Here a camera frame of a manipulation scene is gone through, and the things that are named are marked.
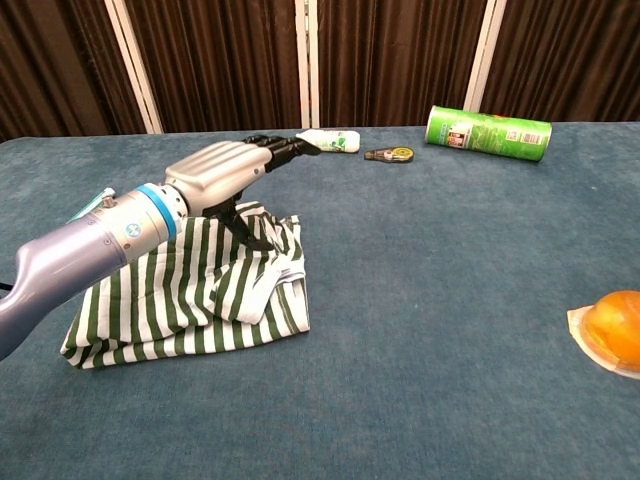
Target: white bottle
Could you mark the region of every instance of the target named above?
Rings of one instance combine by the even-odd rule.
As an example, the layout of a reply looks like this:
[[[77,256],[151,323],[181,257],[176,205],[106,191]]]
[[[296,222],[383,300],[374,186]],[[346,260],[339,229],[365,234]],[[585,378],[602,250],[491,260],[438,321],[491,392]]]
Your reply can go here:
[[[323,152],[356,153],[360,150],[360,134],[353,130],[306,130],[298,133],[302,138]]]

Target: robotic arm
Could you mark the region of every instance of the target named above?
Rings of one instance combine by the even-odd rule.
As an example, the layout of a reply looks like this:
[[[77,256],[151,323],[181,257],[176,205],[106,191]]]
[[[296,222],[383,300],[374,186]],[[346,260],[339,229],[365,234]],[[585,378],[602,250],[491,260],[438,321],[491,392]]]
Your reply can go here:
[[[147,183],[23,245],[17,278],[0,299],[0,361],[52,310],[181,231],[189,216],[217,217],[248,248],[268,250],[236,212],[245,188],[299,155],[320,149],[301,138],[257,135],[214,143]]]

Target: plastic container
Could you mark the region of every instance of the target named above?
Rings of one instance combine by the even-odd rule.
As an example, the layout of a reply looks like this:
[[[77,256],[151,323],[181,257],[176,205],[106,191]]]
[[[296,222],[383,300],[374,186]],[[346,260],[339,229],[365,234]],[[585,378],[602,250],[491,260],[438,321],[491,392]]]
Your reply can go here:
[[[323,152],[356,153],[360,150],[360,134],[353,130],[311,129],[298,133],[302,138]]]
[[[569,330],[596,363],[640,379],[640,292],[621,290],[569,312]]]
[[[425,141],[538,162],[544,156],[551,124],[434,106]]]

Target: brown curtain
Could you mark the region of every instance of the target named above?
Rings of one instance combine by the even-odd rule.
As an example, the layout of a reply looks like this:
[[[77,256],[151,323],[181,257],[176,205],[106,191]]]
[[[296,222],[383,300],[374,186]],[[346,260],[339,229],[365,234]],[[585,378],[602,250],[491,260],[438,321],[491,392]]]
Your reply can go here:
[[[165,131],[300,126],[292,0],[127,6]]]
[[[142,133],[102,1],[2,0],[0,139]]]
[[[509,0],[481,111],[640,120],[640,1]]]
[[[319,0],[322,126],[426,125],[461,108],[486,1]]]

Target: pringles can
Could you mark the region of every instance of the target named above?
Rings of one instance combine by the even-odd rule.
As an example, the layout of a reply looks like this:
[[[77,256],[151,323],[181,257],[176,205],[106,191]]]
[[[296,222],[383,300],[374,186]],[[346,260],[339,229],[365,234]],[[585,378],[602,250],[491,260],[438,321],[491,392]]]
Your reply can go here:
[[[551,138],[551,123],[434,106],[425,141],[433,145],[539,162]]]

